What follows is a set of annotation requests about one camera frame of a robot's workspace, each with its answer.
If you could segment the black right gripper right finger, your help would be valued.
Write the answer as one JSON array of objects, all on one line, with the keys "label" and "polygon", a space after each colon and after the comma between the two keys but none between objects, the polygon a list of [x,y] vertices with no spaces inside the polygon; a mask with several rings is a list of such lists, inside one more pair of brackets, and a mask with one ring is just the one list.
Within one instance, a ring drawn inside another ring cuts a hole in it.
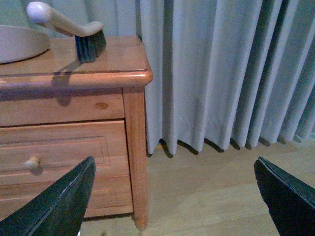
[{"label": "black right gripper right finger", "polygon": [[263,157],[254,163],[263,201],[281,236],[315,234],[315,189]]}]

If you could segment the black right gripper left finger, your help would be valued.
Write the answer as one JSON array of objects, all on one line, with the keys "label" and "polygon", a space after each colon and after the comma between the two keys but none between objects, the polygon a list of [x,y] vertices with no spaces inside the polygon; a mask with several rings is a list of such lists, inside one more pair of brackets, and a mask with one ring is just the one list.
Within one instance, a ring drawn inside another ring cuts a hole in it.
[{"label": "black right gripper left finger", "polygon": [[2,236],[76,236],[92,194],[95,160],[87,157],[0,223]]}]

